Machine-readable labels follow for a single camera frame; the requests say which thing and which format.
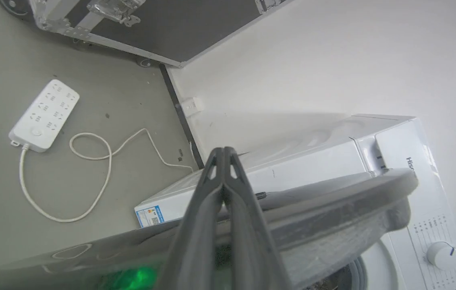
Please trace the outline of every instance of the white dial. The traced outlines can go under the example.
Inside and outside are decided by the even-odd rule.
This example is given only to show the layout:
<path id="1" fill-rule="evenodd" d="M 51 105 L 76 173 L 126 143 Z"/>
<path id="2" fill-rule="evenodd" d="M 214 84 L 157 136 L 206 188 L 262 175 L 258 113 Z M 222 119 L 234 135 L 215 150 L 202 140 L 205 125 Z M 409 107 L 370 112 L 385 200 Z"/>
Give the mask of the white dial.
<path id="1" fill-rule="evenodd" d="M 427 259 L 441 270 L 456 268 L 456 249 L 447 242 L 435 242 L 427 250 Z"/>

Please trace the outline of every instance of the power cord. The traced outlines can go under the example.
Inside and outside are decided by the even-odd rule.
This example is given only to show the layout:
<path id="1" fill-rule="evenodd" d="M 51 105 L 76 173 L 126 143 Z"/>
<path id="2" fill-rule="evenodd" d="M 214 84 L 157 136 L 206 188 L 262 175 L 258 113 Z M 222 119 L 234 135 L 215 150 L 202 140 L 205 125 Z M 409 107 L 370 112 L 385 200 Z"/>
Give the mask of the power cord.
<path id="1" fill-rule="evenodd" d="M 126 145 L 126 143 L 128 143 L 131 139 L 133 139 L 135 136 L 137 136 L 139 133 L 141 133 L 143 131 L 147 132 L 147 136 L 149 137 L 149 140 L 151 140 L 151 144 L 153 145 L 153 147 L 154 147 L 156 153 L 158 154 L 158 157 L 162 161 L 162 163 L 164 163 L 165 165 L 168 165 L 168 166 L 172 166 L 172 167 L 189 168 L 191 170 L 191 172 L 194 172 L 194 169 L 192 167 L 190 167 L 190 166 L 169 164 L 169 163 L 165 162 L 165 160 L 162 158 L 162 155 L 160 154 L 160 152 L 156 148 L 156 145 L 153 142 L 153 138 L 151 138 L 151 134 L 149 134 L 149 131 L 146 128 L 140 129 L 135 134 L 133 134 L 130 138 L 127 138 L 126 141 L 124 141 L 124 143 L 119 147 L 119 149 L 117 149 L 113 153 L 112 153 L 112 148 L 110 147 L 110 144 L 108 144 L 108 142 L 105 139 L 103 139 L 101 136 L 99 136 L 97 134 L 93 134 L 93 133 L 84 132 L 84 133 L 75 134 L 74 136 L 72 136 L 72 138 L 70 138 L 70 140 L 68 141 L 68 146 L 70 147 L 70 150 L 74 154 L 76 154 L 77 156 L 79 156 L 79 157 L 81 157 L 83 159 L 86 159 L 86 160 L 104 160 L 104 159 L 108 159 L 108 173 L 106 174 L 106 178 L 105 178 L 103 187 L 99 191 L 99 194 L 95 198 L 94 203 L 92 204 L 92 206 L 90 206 L 90 208 L 87 211 L 85 211 L 85 213 L 83 213 L 81 216 L 78 216 L 78 217 L 75 217 L 75 218 L 71 218 L 71 219 L 60 219 L 60 218 L 53 217 L 49 213 L 46 213 L 42 208 L 40 208 L 40 206 L 38 206 L 38 204 L 36 204 L 36 202 L 31 198 L 31 196 L 27 192 L 26 184 L 24 182 L 24 158 L 26 156 L 26 152 L 29 150 L 29 145 L 27 145 L 27 144 L 22 146 L 22 152 L 20 153 L 20 163 L 19 163 L 19 180 L 20 180 L 20 186 L 22 187 L 22 192 L 24 192 L 24 196 L 26 197 L 27 201 L 29 201 L 29 203 L 41 215 L 43 215 L 44 217 L 46 217 L 46 218 L 48 218 L 50 220 L 54 220 L 55 222 L 75 222 L 77 220 L 80 220 L 80 219 L 86 217 L 94 209 L 95 205 L 97 204 L 97 202 L 99 201 L 99 199 L 103 195 L 103 192 L 104 192 L 104 189 L 106 188 L 106 185 L 108 185 L 108 181 L 110 180 L 110 173 L 112 172 L 112 157 L 114 155 L 118 154 L 119 151 L 121 151 L 123 149 L 124 145 Z M 108 149 L 108 155 L 103 156 L 103 157 L 89 157 L 89 156 L 84 156 L 83 154 L 78 153 L 76 151 L 76 149 L 74 148 L 73 143 L 74 143 L 74 140 L 77 137 L 81 137 L 81 136 L 92 136 L 92 137 L 95 137 L 95 138 L 103 141 L 103 143 L 106 145 L 106 148 Z"/>

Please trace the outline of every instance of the gray floor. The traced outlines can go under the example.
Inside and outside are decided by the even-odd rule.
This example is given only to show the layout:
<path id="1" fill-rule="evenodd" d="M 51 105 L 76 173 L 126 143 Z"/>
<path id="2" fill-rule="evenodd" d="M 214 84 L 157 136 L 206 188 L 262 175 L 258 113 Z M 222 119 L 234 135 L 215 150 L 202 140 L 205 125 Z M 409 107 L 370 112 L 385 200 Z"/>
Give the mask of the gray floor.
<path id="1" fill-rule="evenodd" d="M 104 182 L 106 160 L 82 160 L 68 148 L 80 132 L 99 134 L 117 148 L 146 127 L 168 162 L 178 163 L 182 149 L 179 164 L 195 167 L 158 68 L 140 68 L 130 55 L 106 48 L 80 52 L 69 41 L 0 7 L 0 264 L 136 229 L 133 207 L 188 174 L 163 165 L 147 136 L 140 136 L 114 157 L 110 184 L 88 217 L 58 224 L 41 216 L 20 190 L 20 148 L 9 145 L 8 132 L 51 79 L 68 84 L 81 99 L 53 146 L 27 155 L 27 187 L 47 212 L 81 214 Z M 77 140 L 76 147 L 88 156 L 106 153 L 92 139 Z"/>

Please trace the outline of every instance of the black wheel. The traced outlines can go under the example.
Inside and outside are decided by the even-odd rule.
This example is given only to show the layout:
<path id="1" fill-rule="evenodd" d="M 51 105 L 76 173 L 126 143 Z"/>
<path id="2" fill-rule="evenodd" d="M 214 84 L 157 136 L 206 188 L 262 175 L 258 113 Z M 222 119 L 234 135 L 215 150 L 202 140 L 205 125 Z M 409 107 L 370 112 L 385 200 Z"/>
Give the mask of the black wheel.
<path id="1" fill-rule="evenodd" d="M 136 62 L 139 66 L 143 68 L 149 68 L 150 66 L 158 65 L 158 61 L 143 56 L 138 56 L 136 58 Z"/>
<path id="2" fill-rule="evenodd" d="M 29 0 L 0 0 L 1 7 L 5 11 L 24 21 L 33 21 L 33 11 Z"/>
<path id="3" fill-rule="evenodd" d="M 86 51 L 90 48 L 92 44 L 88 41 L 83 41 L 81 39 L 73 38 L 72 39 L 72 47 L 79 51 Z"/>

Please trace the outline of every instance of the wall outlet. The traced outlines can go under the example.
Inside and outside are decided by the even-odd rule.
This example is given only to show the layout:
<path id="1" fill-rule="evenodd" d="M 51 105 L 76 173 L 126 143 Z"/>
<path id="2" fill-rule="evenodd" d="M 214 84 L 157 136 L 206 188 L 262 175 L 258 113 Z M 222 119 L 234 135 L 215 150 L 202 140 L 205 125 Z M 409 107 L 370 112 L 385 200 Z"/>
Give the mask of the wall outlet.
<path id="1" fill-rule="evenodd" d="M 191 115 L 201 112 L 205 109 L 203 102 L 201 99 L 197 97 L 191 97 L 190 99 L 186 99 L 180 103 L 182 106 L 183 113 L 185 117 L 190 117 Z"/>
<path id="2" fill-rule="evenodd" d="M 53 79 L 9 132 L 11 144 L 28 144 L 36 152 L 49 149 L 78 100 L 75 90 Z"/>

